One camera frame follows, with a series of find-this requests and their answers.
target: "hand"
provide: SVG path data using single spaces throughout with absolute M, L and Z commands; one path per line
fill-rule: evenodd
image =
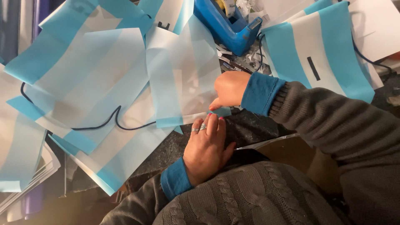
M 250 76 L 241 71 L 228 71 L 221 74 L 214 83 L 218 98 L 210 104 L 209 109 L 214 111 L 222 106 L 240 105 Z
M 192 131 L 188 145 L 183 153 L 186 173 L 190 183 L 195 187 L 218 172 L 231 158 L 235 142 L 224 150 L 226 123 L 224 118 L 218 119 L 217 114 L 209 114 L 206 120 L 196 120 L 192 128 L 199 129 L 201 124 L 207 129 Z

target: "teal cuff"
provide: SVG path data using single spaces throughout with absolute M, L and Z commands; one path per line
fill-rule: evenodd
M 161 173 L 161 187 L 169 201 L 183 192 L 193 189 L 182 157 Z
M 252 113 L 268 116 L 275 95 L 285 82 L 273 76 L 254 72 L 247 83 L 240 106 Z

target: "silver ring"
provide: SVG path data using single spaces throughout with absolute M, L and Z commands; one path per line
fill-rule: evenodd
M 207 125 L 205 123 L 202 123 L 201 127 L 200 127 L 200 130 L 202 131 L 202 130 L 205 130 L 205 129 L 207 129 Z

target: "tape roll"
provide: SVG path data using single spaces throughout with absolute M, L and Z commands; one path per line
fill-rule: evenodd
M 225 9 L 226 17 L 231 18 L 235 14 L 236 0 L 215 0 L 220 8 Z

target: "blue tape dispenser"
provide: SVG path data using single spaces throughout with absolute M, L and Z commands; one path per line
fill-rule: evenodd
M 214 0 L 194 0 L 193 13 L 215 39 L 237 56 L 242 56 L 256 40 L 262 19 L 257 17 L 247 23 L 235 7 L 234 16 L 228 18 Z

